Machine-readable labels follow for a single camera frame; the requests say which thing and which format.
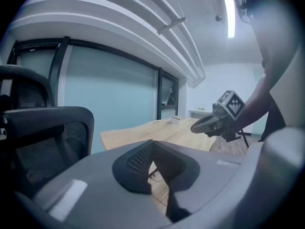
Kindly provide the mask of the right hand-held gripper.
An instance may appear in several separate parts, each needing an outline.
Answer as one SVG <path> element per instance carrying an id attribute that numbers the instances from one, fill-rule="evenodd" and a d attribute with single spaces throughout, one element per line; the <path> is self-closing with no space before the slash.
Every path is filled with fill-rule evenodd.
<path id="1" fill-rule="evenodd" d="M 226 142 L 240 139 L 235 122 L 244 108 L 243 100 L 235 91 L 227 90 L 212 107 L 212 114 L 196 121 L 191 132 L 205 133 L 209 137 L 221 136 Z"/>

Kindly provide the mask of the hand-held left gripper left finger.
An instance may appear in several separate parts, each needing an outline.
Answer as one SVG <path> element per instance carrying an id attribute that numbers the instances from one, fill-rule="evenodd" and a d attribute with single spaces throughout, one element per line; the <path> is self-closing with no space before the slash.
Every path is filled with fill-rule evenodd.
<path id="1" fill-rule="evenodd" d="M 158 209 L 151 194 L 122 187 L 112 172 L 124 153 L 147 148 L 141 141 L 87 156 L 57 175 L 33 198 L 15 197 L 29 227 L 38 229 L 164 229 L 171 221 Z"/>

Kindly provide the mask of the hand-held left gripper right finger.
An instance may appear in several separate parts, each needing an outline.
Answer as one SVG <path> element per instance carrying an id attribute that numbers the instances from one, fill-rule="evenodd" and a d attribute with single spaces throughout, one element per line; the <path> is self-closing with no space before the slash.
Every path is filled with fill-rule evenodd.
<path id="1" fill-rule="evenodd" d="M 155 142 L 165 161 L 166 216 L 155 229 L 276 229 L 289 226 L 302 197 L 303 130 L 286 127 L 245 156 L 203 152 Z"/>

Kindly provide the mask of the thin wire-frame eyeglasses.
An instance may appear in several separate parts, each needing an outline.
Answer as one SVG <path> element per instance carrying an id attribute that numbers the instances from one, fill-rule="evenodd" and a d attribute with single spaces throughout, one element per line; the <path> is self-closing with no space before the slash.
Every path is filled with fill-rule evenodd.
<path id="1" fill-rule="evenodd" d="M 152 172 L 149 174 L 149 180 L 152 180 L 152 181 L 155 181 L 155 182 L 161 182 L 161 181 L 163 181 L 163 177 L 162 177 L 162 175 L 160 174 L 159 169 L 156 168 L 154 171 L 152 171 Z"/>

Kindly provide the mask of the person's right forearm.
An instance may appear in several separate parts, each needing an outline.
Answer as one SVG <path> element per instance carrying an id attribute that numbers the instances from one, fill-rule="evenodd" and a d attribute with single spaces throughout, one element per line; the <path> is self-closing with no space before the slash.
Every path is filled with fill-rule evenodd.
<path id="1" fill-rule="evenodd" d="M 270 89 L 270 78 L 264 73 L 235 122 L 237 131 L 241 131 L 256 122 L 269 111 L 269 106 L 272 102 Z"/>

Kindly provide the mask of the white low cabinet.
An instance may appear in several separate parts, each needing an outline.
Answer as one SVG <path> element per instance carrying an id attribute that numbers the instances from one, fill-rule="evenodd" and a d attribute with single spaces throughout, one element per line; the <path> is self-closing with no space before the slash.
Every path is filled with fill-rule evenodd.
<path id="1" fill-rule="evenodd" d="M 193 109 L 193 110 L 189 110 L 189 117 L 195 119 L 201 119 L 203 117 L 206 117 L 210 113 L 211 112 L 207 110 Z"/>

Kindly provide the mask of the person's black clothing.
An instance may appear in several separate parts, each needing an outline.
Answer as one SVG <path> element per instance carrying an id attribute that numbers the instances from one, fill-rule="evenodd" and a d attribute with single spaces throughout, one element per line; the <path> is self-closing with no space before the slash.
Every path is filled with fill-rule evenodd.
<path id="1" fill-rule="evenodd" d="M 247 12 L 252 16 L 252 28 L 262 55 L 262 67 L 270 78 L 272 89 L 304 42 L 298 3 L 293 0 L 247 0 L 246 4 Z M 269 107 L 261 141 L 286 126 L 273 98 Z"/>

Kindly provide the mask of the black mesh office chair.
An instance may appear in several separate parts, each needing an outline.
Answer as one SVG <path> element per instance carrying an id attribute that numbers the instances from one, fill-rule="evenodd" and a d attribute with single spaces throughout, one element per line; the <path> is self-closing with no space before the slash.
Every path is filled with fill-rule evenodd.
<path id="1" fill-rule="evenodd" d="M 85 107 L 42 107 L 0 114 L 0 190 L 33 198 L 92 149 L 94 117 Z"/>
<path id="2" fill-rule="evenodd" d="M 18 65 L 0 65 L 0 113 L 54 106 L 51 86 L 45 76 Z"/>

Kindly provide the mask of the long ceiling light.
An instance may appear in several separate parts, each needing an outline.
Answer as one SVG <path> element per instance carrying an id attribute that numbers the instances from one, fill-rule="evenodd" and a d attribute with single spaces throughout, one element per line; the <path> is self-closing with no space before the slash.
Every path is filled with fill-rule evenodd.
<path id="1" fill-rule="evenodd" d="M 234 0 L 224 0 L 226 14 L 227 14 L 227 27 L 228 38 L 235 37 L 235 2 Z"/>

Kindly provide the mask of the black window frame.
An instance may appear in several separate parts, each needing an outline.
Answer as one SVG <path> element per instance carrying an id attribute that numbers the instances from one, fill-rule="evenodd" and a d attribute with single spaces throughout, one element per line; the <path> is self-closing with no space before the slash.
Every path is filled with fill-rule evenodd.
<path id="1" fill-rule="evenodd" d="M 139 57 L 136 57 L 127 52 L 121 51 L 119 49 L 115 49 L 110 46 L 106 46 L 99 43 L 88 42 L 84 40 L 72 39 L 68 36 L 63 38 L 41 38 L 41 39 L 32 39 L 25 41 L 15 41 L 11 51 L 9 53 L 7 64 L 17 64 L 17 57 L 21 52 L 29 52 L 31 50 L 34 51 L 42 51 L 42 50 L 55 50 L 55 54 L 53 56 L 51 67 L 48 74 L 49 82 L 59 81 L 60 72 L 63 69 L 64 56 L 67 52 L 68 46 L 80 46 L 84 48 L 91 48 L 95 50 L 100 50 L 103 52 L 111 53 L 114 55 L 118 55 L 120 57 L 126 58 L 128 60 L 140 63 L 146 67 L 149 67 L 157 72 L 157 119 L 161 119 L 162 111 L 167 109 L 175 110 L 175 114 L 178 114 L 178 100 L 179 100 L 179 90 L 178 84 L 179 80 L 177 77 L 173 76 L 169 72 L 165 71 L 161 67 L 157 67 L 156 65 L 149 63 Z M 161 86 L 163 85 L 162 78 L 167 78 L 174 82 L 174 92 L 176 94 L 174 100 L 175 104 L 162 104 L 161 103 Z"/>

